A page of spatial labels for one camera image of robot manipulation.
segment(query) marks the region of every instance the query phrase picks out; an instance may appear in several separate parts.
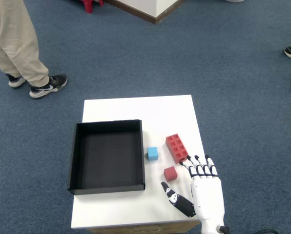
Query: red stool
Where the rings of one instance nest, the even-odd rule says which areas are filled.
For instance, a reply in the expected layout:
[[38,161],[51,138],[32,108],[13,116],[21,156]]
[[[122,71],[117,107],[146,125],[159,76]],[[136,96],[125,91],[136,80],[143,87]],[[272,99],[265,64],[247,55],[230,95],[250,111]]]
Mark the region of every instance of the red stool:
[[[81,0],[81,1],[83,1],[85,11],[87,13],[91,13],[92,12],[92,0]],[[103,6],[103,0],[99,0],[99,4],[100,4],[100,6]]]

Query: red object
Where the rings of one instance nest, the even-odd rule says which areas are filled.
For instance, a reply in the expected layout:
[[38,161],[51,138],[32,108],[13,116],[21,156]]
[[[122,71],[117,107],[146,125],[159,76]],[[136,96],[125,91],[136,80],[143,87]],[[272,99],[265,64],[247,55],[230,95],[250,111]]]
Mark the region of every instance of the red object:
[[85,7],[85,12],[92,12],[92,0],[83,0],[83,5]]
[[[92,0],[81,0],[87,13],[92,13]],[[103,0],[99,0],[100,6],[103,6]]]
[[174,167],[164,169],[164,176],[167,182],[177,178],[177,172]]
[[188,153],[180,140],[178,134],[166,137],[165,141],[175,163],[185,160]]

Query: beige pants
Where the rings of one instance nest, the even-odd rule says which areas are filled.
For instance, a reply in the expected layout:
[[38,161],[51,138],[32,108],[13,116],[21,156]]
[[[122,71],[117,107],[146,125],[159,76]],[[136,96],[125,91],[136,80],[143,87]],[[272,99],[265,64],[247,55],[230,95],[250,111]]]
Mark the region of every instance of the beige pants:
[[23,0],[0,0],[0,70],[16,78],[22,76],[36,87],[49,82]]

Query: wooden baseboard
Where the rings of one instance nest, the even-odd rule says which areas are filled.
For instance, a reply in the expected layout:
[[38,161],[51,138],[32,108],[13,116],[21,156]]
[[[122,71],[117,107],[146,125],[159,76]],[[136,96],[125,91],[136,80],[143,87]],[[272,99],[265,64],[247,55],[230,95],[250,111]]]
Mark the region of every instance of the wooden baseboard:
[[196,220],[188,222],[136,225],[116,228],[93,228],[88,230],[95,234],[172,234],[186,233],[199,224],[200,222]]
[[128,6],[125,3],[122,3],[118,0],[104,0],[105,2],[108,2],[124,11],[127,11],[133,15],[136,15],[150,23],[158,24],[160,23],[164,18],[166,18],[171,12],[173,12],[181,3],[184,2],[184,0],[177,0],[174,4],[172,4],[168,9],[166,9],[164,12],[162,12],[159,16],[154,17],[151,16],[145,12],[142,12],[134,7]]

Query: nike logo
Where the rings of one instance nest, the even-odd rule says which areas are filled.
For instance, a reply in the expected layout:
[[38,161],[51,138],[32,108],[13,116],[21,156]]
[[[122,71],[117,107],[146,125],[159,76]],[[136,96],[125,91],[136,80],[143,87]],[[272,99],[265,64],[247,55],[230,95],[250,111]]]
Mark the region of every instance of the nike logo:
[[43,89],[37,89],[37,90],[52,90],[52,89],[53,89],[53,86],[49,85],[49,88],[43,88]]

